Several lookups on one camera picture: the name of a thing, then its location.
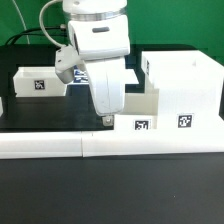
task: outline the white platform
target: white platform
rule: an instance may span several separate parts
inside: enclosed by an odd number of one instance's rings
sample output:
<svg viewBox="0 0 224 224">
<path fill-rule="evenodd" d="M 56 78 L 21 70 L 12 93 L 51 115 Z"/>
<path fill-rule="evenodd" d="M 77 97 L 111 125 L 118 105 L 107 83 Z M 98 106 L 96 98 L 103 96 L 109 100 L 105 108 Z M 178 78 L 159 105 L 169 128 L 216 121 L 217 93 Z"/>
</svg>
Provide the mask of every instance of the white platform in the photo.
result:
<svg viewBox="0 0 224 224">
<path fill-rule="evenodd" d="M 0 134 L 0 158 L 224 152 L 224 68 L 199 51 L 144 52 L 145 93 L 113 131 Z"/>
</svg>

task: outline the black tabletop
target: black tabletop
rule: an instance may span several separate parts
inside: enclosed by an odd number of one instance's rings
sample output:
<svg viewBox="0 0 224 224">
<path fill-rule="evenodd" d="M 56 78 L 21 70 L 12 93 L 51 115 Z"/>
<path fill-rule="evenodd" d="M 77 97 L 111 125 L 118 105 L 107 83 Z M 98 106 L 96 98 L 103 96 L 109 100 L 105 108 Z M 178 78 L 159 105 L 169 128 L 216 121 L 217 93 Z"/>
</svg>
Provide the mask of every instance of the black tabletop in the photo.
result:
<svg viewBox="0 0 224 224">
<path fill-rule="evenodd" d="M 223 224 L 224 155 L 0 161 L 7 224 Z"/>
</svg>

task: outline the black surface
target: black surface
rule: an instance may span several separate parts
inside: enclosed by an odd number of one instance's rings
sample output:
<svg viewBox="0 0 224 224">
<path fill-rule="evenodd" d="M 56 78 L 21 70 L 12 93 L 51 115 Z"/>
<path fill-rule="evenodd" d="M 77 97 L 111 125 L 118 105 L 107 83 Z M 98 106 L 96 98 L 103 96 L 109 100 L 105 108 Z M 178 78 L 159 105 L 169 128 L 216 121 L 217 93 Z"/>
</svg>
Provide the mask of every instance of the black surface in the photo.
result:
<svg viewBox="0 0 224 224">
<path fill-rule="evenodd" d="M 7 224 L 223 224 L 224 154 L 0 161 Z"/>
</svg>

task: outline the cable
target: cable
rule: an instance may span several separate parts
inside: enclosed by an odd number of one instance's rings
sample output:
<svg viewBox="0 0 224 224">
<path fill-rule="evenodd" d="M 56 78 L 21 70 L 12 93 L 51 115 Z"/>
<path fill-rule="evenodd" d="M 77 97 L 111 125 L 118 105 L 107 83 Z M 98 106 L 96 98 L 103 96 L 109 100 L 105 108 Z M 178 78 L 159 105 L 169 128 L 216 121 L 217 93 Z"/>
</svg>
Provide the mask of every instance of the cable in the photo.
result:
<svg viewBox="0 0 224 224">
<path fill-rule="evenodd" d="M 17 37 L 22 37 L 22 36 L 45 36 L 45 34 L 42 34 L 42 33 L 20 33 L 20 34 L 17 34 L 17 35 L 14 35 L 12 37 L 10 37 L 7 42 L 5 43 L 5 45 L 8 45 L 8 43 L 10 42 L 10 40 L 14 39 L 14 38 L 17 38 Z M 55 37 L 66 37 L 67 35 L 66 34 L 52 34 L 51 36 L 55 36 Z"/>
<path fill-rule="evenodd" d="M 62 30 L 60 26 L 50 26 L 50 27 L 46 27 L 46 30 Z M 31 28 L 28 30 L 25 30 L 23 32 L 21 32 L 20 34 L 14 35 L 12 37 L 10 37 L 6 42 L 5 45 L 7 45 L 12 39 L 13 41 L 11 42 L 11 44 L 15 44 L 16 41 L 22 36 L 23 33 L 31 33 L 31 32 L 35 32 L 35 31 L 42 31 L 40 27 L 36 27 L 36 28 Z"/>
<path fill-rule="evenodd" d="M 15 0 L 12 0 L 12 3 L 14 4 L 14 6 L 15 6 L 15 8 L 16 8 L 18 14 L 19 14 L 19 17 L 20 17 L 20 20 L 21 20 L 21 22 L 22 22 L 22 24 L 23 24 L 23 28 L 24 28 L 24 30 L 27 30 L 25 21 L 24 21 L 24 19 L 23 19 L 23 15 L 22 15 L 22 13 L 20 12 L 20 9 L 19 9 L 18 5 L 16 4 L 16 1 L 15 1 Z M 27 38 L 27 43 L 30 44 L 30 39 L 29 39 L 29 37 L 27 36 L 26 38 Z"/>
<path fill-rule="evenodd" d="M 41 9 L 41 11 L 40 11 L 40 15 L 39 15 L 40 28 L 42 29 L 43 33 L 45 34 L 45 36 L 47 37 L 47 39 L 48 39 L 49 41 L 51 41 L 54 45 L 56 45 L 56 46 L 58 46 L 58 47 L 60 47 L 60 48 L 63 47 L 64 45 L 58 43 L 57 41 L 55 41 L 53 38 L 50 37 L 50 35 L 48 34 L 48 32 L 46 31 L 46 29 L 45 29 L 45 27 L 44 27 L 43 17 L 44 17 L 44 12 L 45 12 L 45 10 L 46 10 L 49 6 L 51 6 L 51 5 L 53 5 L 53 4 L 57 3 L 57 2 L 62 2 L 62 1 L 63 1 L 63 0 L 52 0 L 52 1 L 48 2 L 48 3 L 47 3 L 46 5 L 44 5 L 44 7 Z"/>
</svg>

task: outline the white robot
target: white robot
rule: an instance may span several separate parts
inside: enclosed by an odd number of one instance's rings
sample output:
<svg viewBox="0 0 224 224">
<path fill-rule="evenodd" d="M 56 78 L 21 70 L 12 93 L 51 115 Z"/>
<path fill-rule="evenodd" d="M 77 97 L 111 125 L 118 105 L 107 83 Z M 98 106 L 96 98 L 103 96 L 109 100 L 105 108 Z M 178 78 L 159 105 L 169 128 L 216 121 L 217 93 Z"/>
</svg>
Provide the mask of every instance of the white robot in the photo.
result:
<svg viewBox="0 0 224 224">
<path fill-rule="evenodd" d="M 46 33 L 40 13 L 40 24 Z M 125 99 L 125 61 L 130 53 L 126 0 L 63 0 L 70 45 L 56 52 L 55 69 L 60 80 L 74 80 L 74 66 L 85 70 L 96 109 L 100 116 L 121 112 Z"/>
</svg>

